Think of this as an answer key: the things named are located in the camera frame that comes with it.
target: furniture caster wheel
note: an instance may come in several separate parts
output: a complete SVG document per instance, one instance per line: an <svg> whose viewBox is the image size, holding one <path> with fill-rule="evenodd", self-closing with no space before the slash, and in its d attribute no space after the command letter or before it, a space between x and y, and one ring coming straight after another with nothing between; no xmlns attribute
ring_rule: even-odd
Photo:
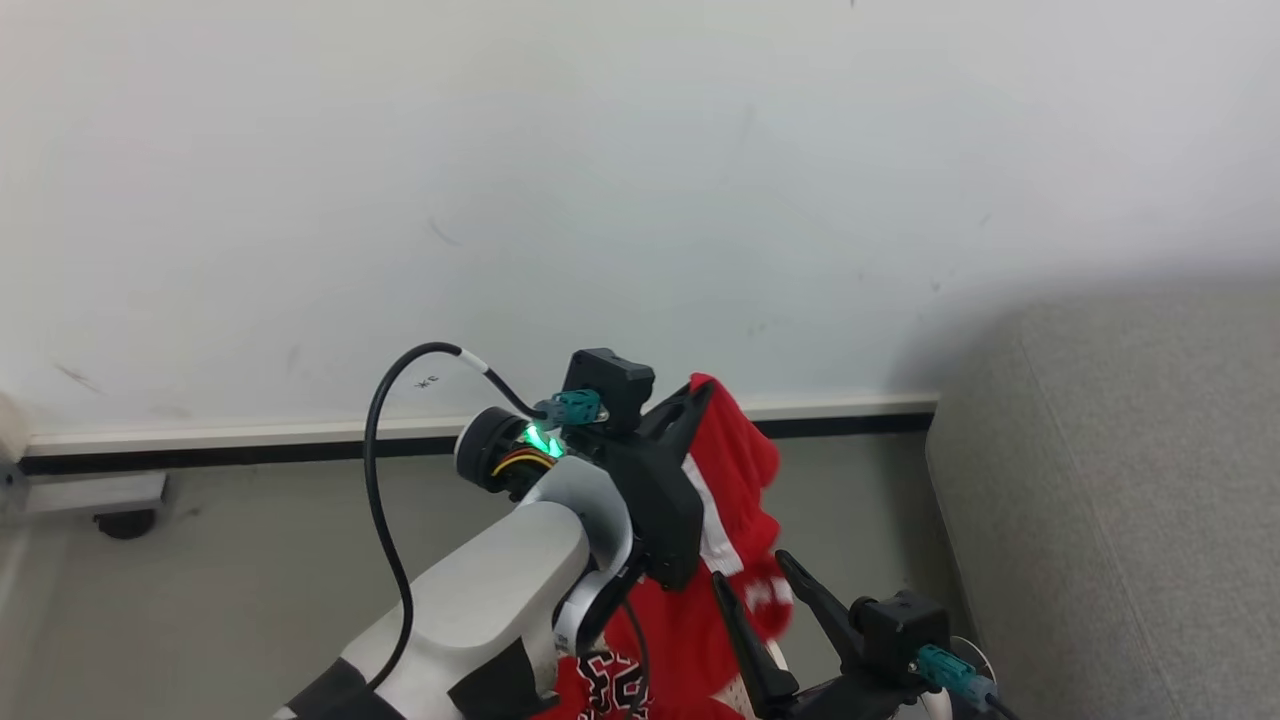
<svg viewBox="0 0 1280 720"><path fill-rule="evenodd" d="M104 512L93 515L100 533L115 539L134 539L156 527L155 510L132 510L129 512Z"/></svg>

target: black cable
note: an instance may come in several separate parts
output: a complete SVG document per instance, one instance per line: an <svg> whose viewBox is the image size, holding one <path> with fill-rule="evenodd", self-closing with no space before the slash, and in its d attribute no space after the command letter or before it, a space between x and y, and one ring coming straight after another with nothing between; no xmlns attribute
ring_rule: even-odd
<svg viewBox="0 0 1280 720"><path fill-rule="evenodd" d="M631 720L636 708L644 705L645 696L649 694L649 646L644 642L644 630L640 629L640 621L636 620L636 611L631 610L630 600L622 601L622 610L626 611L627 620L631 621L631 629L636 632L636 642L640 643L640 692L636 693L636 700L627 707L626 720Z"/></svg>
<svg viewBox="0 0 1280 720"><path fill-rule="evenodd" d="M1019 717L1016 712L1009 710L1009 707L1004 702L1000 702L1000 698L993 694L989 693L987 694L987 705L998 710L1000 714L1007 717L1009 720L1021 720L1021 717Z"/></svg>
<svg viewBox="0 0 1280 720"><path fill-rule="evenodd" d="M396 589L399 591L401 607L403 607L404 618L401 623L399 638L396 641L396 648L392 650L390 657L387 659L387 664L383 669L378 671L372 679L365 685L369 692L374 692L387 680L399 662L401 656L404 655L404 648L408 647L408 641L413 634L413 592L410 589L408 575L404 574L404 565L401 562L399 553L396 552L396 542L392 539L392 532L387 527L387 515L383 512L383 497L378 488L378 420L383 414L383 404L387 402L387 396L390 395L392 386L396 384L396 379L399 378L401 373L404 372L415 360L424 355L430 355L433 352L447 352L456 357L463 355L463 350L457 345L449 342L428 342L420 345L404 355L401 355L387 374L383 375L383 382L378 383L378 389L374 392L374 400L369 405L369 418L365 420L365 442L364 442L364 456L365 456L365 492L369 493L369 511L374 516L374 529L378 532L378 542L383 546L383 553L387 556L387 564L392 568L392 575L396 578ZM467 354L468 357L475 360L475 356ZM544 416L541 413L534 411L531 407L525 405L520 397L511 389L498 373L493 369L486 369L484 377L498 388L502 395L511 401L521 413L531 418Z"/></svg>

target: cable connector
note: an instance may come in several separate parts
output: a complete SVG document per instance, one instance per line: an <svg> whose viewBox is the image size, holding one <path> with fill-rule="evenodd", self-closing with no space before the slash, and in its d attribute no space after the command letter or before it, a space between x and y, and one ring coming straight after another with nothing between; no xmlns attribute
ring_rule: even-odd
<svg viewBox="0 0 1280 720"><path fill-rule="evenodd" d="M590 425L609 419L609 411L600 405L600 395L594 389L557 392L550 400L540 400L534 410L547 414L536 420L544 433L563 425Z"/></svg>
<svg viewBox="0 0 1280 720"><path fill-rule="evenodd" d="M920 676L969 701L978 712L991 710L987 696L1000 697L996 683L979 675L973 665L960 660L941 647L927 644L918 653Z"/></svg>

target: white stripe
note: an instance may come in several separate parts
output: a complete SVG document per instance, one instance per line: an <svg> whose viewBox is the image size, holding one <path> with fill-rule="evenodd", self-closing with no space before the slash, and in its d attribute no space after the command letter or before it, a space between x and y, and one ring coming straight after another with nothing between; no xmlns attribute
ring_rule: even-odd
<svg viewBox="0 0 1280 720"><path fill-rule="evenodd" d="M701 470L698 469L698 462L694 462L692 455L685 456L681 469L685 470L689 482L694 484L698 496L703 498L703 542L699 548L703 562L707 564L707 568L712 573L723 573L726 575L741 573L744 569L742 559L739 557L737 550L733 548L733 543L728 539L724 524L719 519L719 510L716 507L716 498L712 497L712 489L707 487L707 479L703 478Z"/></svg>
<svg viewBox="0 0 1280 720"><path fill-rule="evenodd" d="M778 605L795 605L796 596L791 593L791 583L786 578L773 578L773 597Z"/></svg>
<svg viewBox="0 0 1280 720"><path fill-rule="evenodd" d="M773 600L773 593L769 592L769 585L763 582L746 585L746 592L744 594L746 609L751 612L755 612L762 605L768 605Z"/></svg>
<svg viewBox="0 0 1280 720"><path fill-rule="evenodd" d="M489 364L484 360L476 357L475 352L471 352L466 347L461 348L462 352L458 354L458 360L462 360L467 365L475 368L479 373L484 374L489 372Z"/></svg>

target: gray couch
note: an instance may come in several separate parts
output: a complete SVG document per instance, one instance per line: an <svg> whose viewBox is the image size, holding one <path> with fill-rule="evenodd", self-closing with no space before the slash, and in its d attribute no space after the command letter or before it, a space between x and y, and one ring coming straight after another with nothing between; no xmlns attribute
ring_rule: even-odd
<svg viewBox="0 0 1280 720"><path fill-rule="evenodd" d="M1033 307L928 457L1024 720L1280 719L1280 283Z"/></svg>

